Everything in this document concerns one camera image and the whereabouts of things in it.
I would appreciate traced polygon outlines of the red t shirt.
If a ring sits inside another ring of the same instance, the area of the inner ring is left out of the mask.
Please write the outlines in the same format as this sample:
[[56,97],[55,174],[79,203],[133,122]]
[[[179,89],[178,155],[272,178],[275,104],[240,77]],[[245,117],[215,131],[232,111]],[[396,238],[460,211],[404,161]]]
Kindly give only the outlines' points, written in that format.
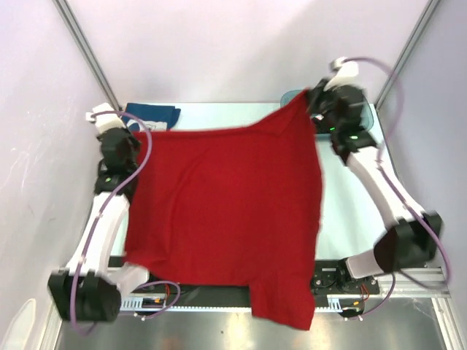
[[308,330],[323,182],[308,98],[259,122],[136,133],[145,167],[125,260],[161,279],[246,286],[253,316]]

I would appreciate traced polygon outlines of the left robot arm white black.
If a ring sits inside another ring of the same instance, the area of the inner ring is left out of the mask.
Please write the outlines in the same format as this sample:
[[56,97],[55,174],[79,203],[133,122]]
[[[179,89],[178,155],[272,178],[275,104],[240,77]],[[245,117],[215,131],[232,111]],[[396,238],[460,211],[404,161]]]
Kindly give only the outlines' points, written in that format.
[[113,322],[123,299],[138,287],[152,292],[161,282],[151,267],[126,262],[115,271],[108,269],[117,235],[128,227],[138,184],[139,142],[126,128],[110,128],[98,140],[103,158],[88,223],[70,261],[51,273],[47,283],[60,317],[68,322]]

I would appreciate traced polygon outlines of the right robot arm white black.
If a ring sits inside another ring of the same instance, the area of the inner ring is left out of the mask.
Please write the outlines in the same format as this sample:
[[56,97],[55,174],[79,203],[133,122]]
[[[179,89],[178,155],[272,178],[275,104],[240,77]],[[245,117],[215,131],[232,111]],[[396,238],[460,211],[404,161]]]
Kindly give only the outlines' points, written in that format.
[[443,226],[436,212],[426,212],[385,168],[382,147],[362,124],[367,100],[349,83],[327,88],[328,79],[305,92],[313,123],[329,136],[334,154],[360,180],[376,205],[385,232],[366,252],[339,261],[336,283],[354,292],[363,278],[419,268],[432,261]]

